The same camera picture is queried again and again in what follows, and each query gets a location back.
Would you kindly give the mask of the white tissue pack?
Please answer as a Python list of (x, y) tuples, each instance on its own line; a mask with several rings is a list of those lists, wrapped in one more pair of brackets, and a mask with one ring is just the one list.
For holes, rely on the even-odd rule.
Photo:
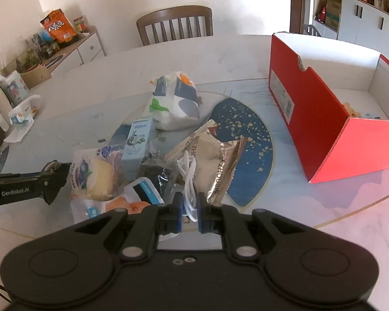
[(143, 117), (153, 120), (156, 129), (177, 131), (199, 123), (199, 101), (193, 81), (181, 71), (152, 79), (154, 92)]

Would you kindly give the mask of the dark clear plastic packet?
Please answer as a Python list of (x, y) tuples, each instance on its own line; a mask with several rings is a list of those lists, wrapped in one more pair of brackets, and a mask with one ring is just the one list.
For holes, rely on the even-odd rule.
[(158, 154), (148, 154), (142, 159), (138, 175), (152, 182), (165, 203), (173, 201), (178, 177), (176, 161), (167, 161)]

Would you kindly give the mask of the small blue white box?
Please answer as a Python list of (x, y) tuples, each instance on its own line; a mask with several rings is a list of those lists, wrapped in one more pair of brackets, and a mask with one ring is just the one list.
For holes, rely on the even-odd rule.
[(361, 117), (364, 119), (381, 119), (379, 115), (372, 114), (372, 113), (364, 113), (361, 115)]

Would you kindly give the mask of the white patterned plastic bag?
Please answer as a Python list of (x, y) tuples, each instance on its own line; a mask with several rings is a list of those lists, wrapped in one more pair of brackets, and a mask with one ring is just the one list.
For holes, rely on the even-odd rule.
[(33, 94), (9, 111), (10, 133), (4, 139), (5, 143), (18, 143), (29, 132), (34, 124), (34, 117), (40, 111), (41, 96)]

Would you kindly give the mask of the beige crinkled snack bag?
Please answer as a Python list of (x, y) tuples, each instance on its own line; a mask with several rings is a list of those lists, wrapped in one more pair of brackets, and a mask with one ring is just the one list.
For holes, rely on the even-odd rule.
[(218, 128), (214, 120), (208, 120), (165, 156), (167, 161), (178, 161), (188, 153), (195, 159), (194, 188), (214, 206), (221, 205), (247, 142), (245, 136), (222, 142), (216, 136)]

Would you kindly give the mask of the dark brown door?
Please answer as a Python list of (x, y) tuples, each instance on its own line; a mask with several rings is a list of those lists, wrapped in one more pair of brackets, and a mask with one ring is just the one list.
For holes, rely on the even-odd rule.
[(305, 0), (291, 0), (289, 32), (301, 34), (303, 32), (305, 14)]

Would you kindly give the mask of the yellow spotted squishy toy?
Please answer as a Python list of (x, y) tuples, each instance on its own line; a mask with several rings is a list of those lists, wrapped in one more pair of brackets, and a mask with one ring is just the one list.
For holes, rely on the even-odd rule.
[(359, 112), (357, 112), (356, 110), (354, 110), (354, 108), (352, 108), (352, 106), (350, 106), (350, 104), (348, 102), (343, 103), (342, 106), (344, 107), (344, 109), (346, 110), (346, 112), (348, 113), (348, 115), (350, 117), (361, 118), (361, 114)]

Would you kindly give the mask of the blueberry bread packet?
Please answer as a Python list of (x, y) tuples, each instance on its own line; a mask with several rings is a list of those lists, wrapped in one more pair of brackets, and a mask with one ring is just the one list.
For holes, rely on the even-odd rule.
[(122, 156), (123, 148), (119, 145), (76, 150), (69, 172), (71, 199), (113, 199), (123, 177)]

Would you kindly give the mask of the red cardboard shoe box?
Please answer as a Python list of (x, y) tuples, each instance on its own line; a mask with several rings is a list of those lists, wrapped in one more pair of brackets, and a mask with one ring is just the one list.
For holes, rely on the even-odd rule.
[[(389, 168), (389, 59), (344, 41), (277, 33), (269, 89), (311, 183)], [(343, 103), (360, 114), (350, 117)]]

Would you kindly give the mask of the white wall cabinet unit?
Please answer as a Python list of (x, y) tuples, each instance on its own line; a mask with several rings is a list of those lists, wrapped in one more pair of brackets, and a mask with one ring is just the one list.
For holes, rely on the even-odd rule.
[(374, 49), (389, 59), (389, 14), (361, 0), (342, 0), (337, 29), (313, 21), (322, 37)]

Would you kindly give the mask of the cardboard box by cabinet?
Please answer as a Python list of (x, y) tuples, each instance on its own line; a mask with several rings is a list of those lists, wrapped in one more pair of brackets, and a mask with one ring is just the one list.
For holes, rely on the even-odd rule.
[(335, 0), (328, 0), (326, 4), (325, 24), (335, 30), (339, 29), (341, 7), (341, 2)]

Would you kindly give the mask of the brown wooden chair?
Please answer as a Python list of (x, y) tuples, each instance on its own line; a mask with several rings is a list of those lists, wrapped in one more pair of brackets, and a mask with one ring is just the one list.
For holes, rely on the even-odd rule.
[(207, 6), (161, 9), (136, 21), (143, 46), (179, 39), (213, 36), (213, 13)]

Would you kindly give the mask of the light blue carton box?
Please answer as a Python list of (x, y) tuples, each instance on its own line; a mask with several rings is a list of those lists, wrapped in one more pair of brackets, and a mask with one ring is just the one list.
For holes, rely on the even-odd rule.
[(121, 158), (124, 177), (131, 182), (137, 179), (139, 167), (147, 151), (147, 144), (156, 136), (152, 118), (132, 122)]

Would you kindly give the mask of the orange snack bag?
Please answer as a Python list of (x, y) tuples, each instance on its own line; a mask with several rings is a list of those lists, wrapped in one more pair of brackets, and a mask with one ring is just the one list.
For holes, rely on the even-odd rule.
[(40, 21), (43, 28), (62, 47), (79, 40), (76, 30), (71, 26), (61, 9), (51, 11)]

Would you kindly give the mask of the white side cabinet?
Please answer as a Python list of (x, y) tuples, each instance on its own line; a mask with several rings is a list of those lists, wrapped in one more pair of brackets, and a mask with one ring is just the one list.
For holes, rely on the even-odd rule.
[(105, 56), (97, 28), (89, 26), (77, 42), (56, 52), (43, 65), (51, 77), (56, 77)]

